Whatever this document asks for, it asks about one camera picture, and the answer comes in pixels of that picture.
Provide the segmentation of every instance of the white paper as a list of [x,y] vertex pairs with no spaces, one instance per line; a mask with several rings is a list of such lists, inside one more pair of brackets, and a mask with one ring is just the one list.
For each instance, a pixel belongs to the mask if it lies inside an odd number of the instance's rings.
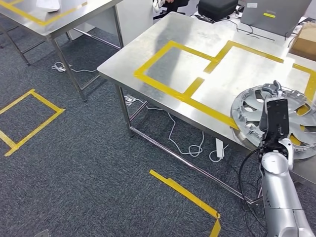
[[58,11],[60,9],[60,0],[36,0],[36,7],[47,12]]
[[257,7],[258,7],[258,3],[256,3],[256,2],[253,2],[253,3],[249,2],[249,3],[247,3],[247,8],[257,8]]

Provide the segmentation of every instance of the tabletop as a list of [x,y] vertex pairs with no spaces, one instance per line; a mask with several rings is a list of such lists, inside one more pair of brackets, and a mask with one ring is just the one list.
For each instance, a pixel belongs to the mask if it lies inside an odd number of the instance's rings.
[[45,38],[55,38],[121,0],[60,0],[60,9],[48,13],[36,0],[0,0],[0,14]]
[[[224,142],[252,149],[238,139],[230,117],[241,92],[277,79],[308,92],[314,101],[316,62],[268,41],[170,13],[98,68],[133,90]],[[296,162],[293,173],[316,184],[316,158]]]

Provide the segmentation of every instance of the gray carpet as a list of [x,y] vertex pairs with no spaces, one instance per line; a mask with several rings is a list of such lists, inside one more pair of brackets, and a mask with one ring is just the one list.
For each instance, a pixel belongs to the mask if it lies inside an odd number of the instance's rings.
[[[10,22],[0,18],[9,27]],[[92,33],[117,43],[112,35]],[[38,38],[16,29],[10,33],[22,49]],[[58,39],[75,69],[94,70],[115,54],[114,49],[81,37]],[[85,91],[83,103],[66,74],[51,69],[59,61],[48,43],[26,56],[26,66],[6,38],[0,36],[0,108],[32,88],[66,111],[9,157],[0,141],[0,236],[32,237],[49,229],[52,237],[208,237],[215,220],[195,204],[149,174],[150,169],[170,177],[221,214],[221,237],[250,237],[241,202],[227,191],[140,137],[127,136],[116,92],[100,79]],[[91,74],[81,73],[81,83]],[[128,109],[134,111],[137,102]],[[52,111],[32,96],[0,116],[0,129],[15,142],[48,119]],[[173,138],[183,151],[198,144],[201,131],[176,119]],[[173,122],[163,111],[143,111],[135,126],[164,145],[176,148],[167,136]],[[208,160],[215,139],[206,135],[204,151],[186,157],[230,185],[237,187],[244,157],[227,148],[219,163]],[[244,187],[256,196],[258,165],[244,169]],[[316,232],[316,192],[299,186],[298,193]],[[246,216],[257,237],[265,232]]]

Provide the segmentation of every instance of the white cable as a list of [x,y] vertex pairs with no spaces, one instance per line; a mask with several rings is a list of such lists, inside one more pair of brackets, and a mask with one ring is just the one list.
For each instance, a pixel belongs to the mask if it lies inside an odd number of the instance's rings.
[[[60,73],[63,73],[63,72],[66,72],[66,67],[65,67],[65,65],[63,64],[63,63],[62,63],[62,62],[57,62],[57,63],[55,63],[54,65],[53,65],[53,66],[51,66],[51,69],[53,69],[53,70],[57,70],[58,72],[60,72]],[[87,73],[94,73],[94,72],[97,72],[97,71],[97,69],[96,69],[96,70],[93,70],[93,71],[90,71],[90,70],[85,70],[85,69],[83,69],[83,70],[78,70],[78,71],[77,71],[77,70],[75,70],[75,69],[71,69],[72,71],[74,71],[74,72],[75,72],[75,73],[81,73],[81,72],[87,72]]]
[[[135,102],[135,101],[139,101],[139,102],[140,102],[140,103],[142,103],[142,104],[143,104],[144,102],[143,102],[143,101],[141,101],[141,100],[140,100],[140,99],[136,99],[136,100],[134,100],[133,102]],[[149,108],[149,107],[148,107],[148,106],[146,106],[146,108],[148,109],[148,110],[163,110],[163,109],[159,109],[159,108]],[[201,144],[199,145],[199,146],[198,146],[198,145],[191,145],[191,146],[189,146],[189,147],[189,152],[187,152],[187,153],[186,153],[186,152],[183,152],[183,151],[181,151],[180,150],[180,148],[178,146],[178,144],[176,144],[175,141],[173,141],[172,138],[171,138],[171,136],[172,136],[172,133],[173,132],[173,130],[174,130],[174,127],[176,126],[176,121],[174,120],[174,119],[173,119],[172,117],[171,117],[171,115],[170,114],[170,113],[168,113],[168,112],[167,112],[168,115],[169,115],[169,117],[173,122],[173,126],[172,126],[172,129],[171,129],[171,131],[170,132],[170,134],[169,134],[169,140],[170,140],[171,142],[173,142],[177,149],[178,149],[178,151],[179,152],[179,153],[181,153],[181,154],[183,154],[183,155],[190,155],[190,156],[192,156],[192,157],[198,157],[199,154],[201,154],[202,151],[203,151],[203,149],[201,148],[201,146],[203,145],[203,143],[204,142],[204,132],[204,131],[202,131],[202,141],[201,142]],[[197,147],[197,148],[198,148],[198,151],[198,152],[192,152],[191,151],[191,149],[192,148],[193,148],[193,147]]]
[[227,147],[228,147],[228,145],[226,145],[225,147],[224,147],[224,148],[222,149],[222,156],[222,157],[219,157],[218,160],[213,160],[213,159],[212,159],[212,154],[214,153],[214,152],[216,152],[216,150],[214,150],[214,151],[210,152],[210,155],[209,155],[210,160],[211,162],[214,162],[214,163],[217,163],[217,162],[219,162],[219,161],[222,160],[224,158],[224,150],[226,149]]
[[[171,115],[170,115],[170,113],[167,113],[168,115],[169,115],[169,117],[172,120],[172,121],[173,121],[173,126],[172,126],[172,129],[171,129],[171,131],[170,132],[170,134],[169,134],[169,140],[170,140],[171,142],[173,142],[174,145],[176,145],[176,147],[178,149],[178,151],[179,152],[179,153],[181,153],[181,154],[183,154],[183,155],[190,155],[190,156],[192,156],[192,157],[198,157],[199,154],[201,154],[202,151],[203,151],[203,149],[201,148],[201,146],[202,146],[202,144],[204,142],[204,132],[204,131],[202,131],[202,141],[201,142],[201,144],[199,145],[199,146],[198,146],[198,145],[191,145],[191,146],[189,146],[189,147],[189,152],[188,153],[186,153],[186,152],[182,152],[181,150],[180,150],[180,148],[179,148],[179,146],[175,142],[175,141],[173,141],[173,140],[172,140],[172,138],[171,138],[171,135],[172,135],[172,133],[173,132],[173,129],[174,129],[174,127],[176,126],[176,121],[174,120],[174,119],[173,119],[172,117],[171,117]],[[192,148],[192,147],[198,147],[198,148],[198,151],[198,152],[191,152],[191,148]]]

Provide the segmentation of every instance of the cardboard box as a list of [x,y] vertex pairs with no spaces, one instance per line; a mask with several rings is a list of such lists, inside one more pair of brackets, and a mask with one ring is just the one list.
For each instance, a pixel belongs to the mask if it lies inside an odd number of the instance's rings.
[[290,53],[316,61],[316,23],[304,24],[294,39]]

